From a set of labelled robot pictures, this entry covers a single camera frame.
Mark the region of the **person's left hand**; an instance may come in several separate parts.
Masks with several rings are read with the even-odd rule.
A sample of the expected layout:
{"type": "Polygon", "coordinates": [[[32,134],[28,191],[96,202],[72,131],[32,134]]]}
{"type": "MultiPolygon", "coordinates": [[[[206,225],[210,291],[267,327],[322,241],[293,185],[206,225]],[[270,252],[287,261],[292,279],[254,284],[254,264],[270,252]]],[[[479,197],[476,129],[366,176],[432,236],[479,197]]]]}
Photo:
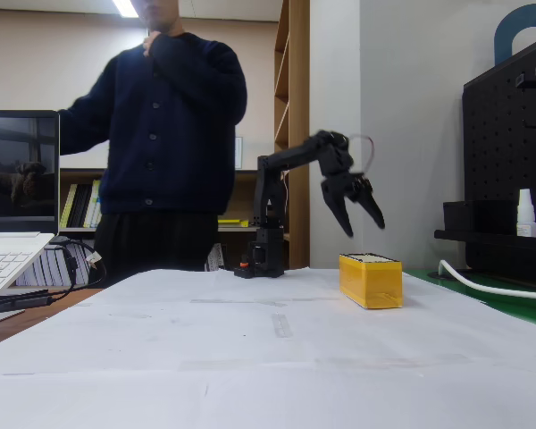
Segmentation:
{"type": "Polygon", "coordinates": [[[161,35],[160,31],[157,30],[151,30],[148,32],[147,37],[144,39],[143,42],[143,55],[144,57],[150,56],[150,50],[151,46],[153,45],[154,41],[161,35]]]}

